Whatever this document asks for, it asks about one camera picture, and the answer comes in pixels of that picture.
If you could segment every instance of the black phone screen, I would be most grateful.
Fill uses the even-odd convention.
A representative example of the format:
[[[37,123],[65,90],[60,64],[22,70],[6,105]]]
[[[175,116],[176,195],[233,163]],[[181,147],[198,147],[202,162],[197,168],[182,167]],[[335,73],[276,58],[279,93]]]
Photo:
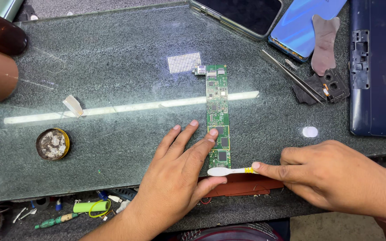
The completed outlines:
[[[279,0],[195,0],[243,25],[265,35],[281,9]]]

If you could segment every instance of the motherboard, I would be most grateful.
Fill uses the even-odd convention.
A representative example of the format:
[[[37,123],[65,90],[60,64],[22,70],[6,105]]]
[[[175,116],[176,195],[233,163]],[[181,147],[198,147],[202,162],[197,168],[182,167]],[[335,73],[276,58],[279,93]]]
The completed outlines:
[[[209,168],[231,168],[226,65],[196,66],[193,73],[195,75],[205,75],[206,77],[208,131],[213,128],[218,130],[215,146],[209,152]]]

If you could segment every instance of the finger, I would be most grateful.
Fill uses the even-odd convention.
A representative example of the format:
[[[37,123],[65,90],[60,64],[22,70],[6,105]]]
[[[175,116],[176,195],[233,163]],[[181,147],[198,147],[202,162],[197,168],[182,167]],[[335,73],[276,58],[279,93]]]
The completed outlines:
[[[214,188],[216,188],[220,184],[226,184],[226,177],[210,177],[203,179],[199,183],[197,183],[196,188],[193,191],[193,195],[190,201],[190,205],[196,205],[199,200],[201,200],[206,194],[211,192]]]
[[[281,165],[301,165],[306,164],[311,157],[311,151],[308,148],[287,147],[281,152]]]
[[[284,182],[284,185],[288,189],[292,190],[295,194],[301,196],[304,200],[307,200],[308,203],[319,208],[330,208],[328,201],[310,186],[287,182]]]
[[[280,181],[292,183],[312,184],[311,175],[308,175],[306,166],[282,165],[273,166],[261,162],[251,165],[257,173]]]
[[[174,143],[169,147],[166,155],[169,155],[173,157],[174,159],[178,158],[183,154],[184,148],[186,147],[187,142],[192,137],[193,133],[197,130],[199,127],[199,122],[197,120],[192,120],[190,124],[186,126],[186,129],[184,129],[175,139]]]
[[[185,159],[187,159],[187,157],[190,155],[190,153],[196,148],[198,147],[200,144],[202,144],[202,142],[206,141],[206,140],[209,140],[209,139],[212,139],[212,140],[216,140],[218,137],[218,130],[217,129],[211,129],[209,130],[209,132],[205,135],[205,137],[201,140],[199,140],[198,142],[196,142],[192,147],[190,147],[187,151],[185,151],[183,153],[183,156],[185,156]]]
[[[186,181],[195,180],[199,177],[203,162],[209,151],[214,147],[214,143],[215,141],[213,139],[204,140],[190,152],[181,171],[181,174],[185,177]]]
[[[175,125],[172,129],[169,130],[168,134],[164,136],[162,141],[157,147],[156,153],[154,154],[154,159],[161,159],[165,156],[171,144],[174,142],[175,138],[180,134],[181,126]]]

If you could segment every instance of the toothbrush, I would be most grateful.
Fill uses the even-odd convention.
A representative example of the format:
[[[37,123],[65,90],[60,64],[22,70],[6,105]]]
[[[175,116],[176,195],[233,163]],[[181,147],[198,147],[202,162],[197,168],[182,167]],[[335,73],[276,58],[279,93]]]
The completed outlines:
[[[229,169],[225,167],[213,167],[208,169],[208,175],[214,177],[223,177],[232,173],[256,173],[252,167],[239,168],[239,169]]]

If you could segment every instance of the glass table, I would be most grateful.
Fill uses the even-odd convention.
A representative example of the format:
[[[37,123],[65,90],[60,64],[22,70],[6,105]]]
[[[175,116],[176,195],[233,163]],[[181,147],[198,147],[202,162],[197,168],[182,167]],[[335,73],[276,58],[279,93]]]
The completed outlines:
[[[336,61],[348,81],[347,6],[339,16]],[[186,3],[20,25],[30,42],[15,58],[18,86],[0,102],[0,201],[138,185],[170,128],[197,119],[188,146],[207,132],[205,78],[190,71],[199,63],[227,65],[232,168],[253,161],[277,165],[284,147],[328,139],[367,156],[386,155],[386,139],[349,132],[349,100],[298,103],[292,81],[259,51],[281,63],[283,54]],[[299,77],[312,75],[310,63],[295,64]],[[70,94],[83,107],[80,118],[62,103]],[[61,160],[43,160],[35,141],[53,127],[66,131],[72,146]],[[315,127],[318,136],[303,136],[304,127]]]

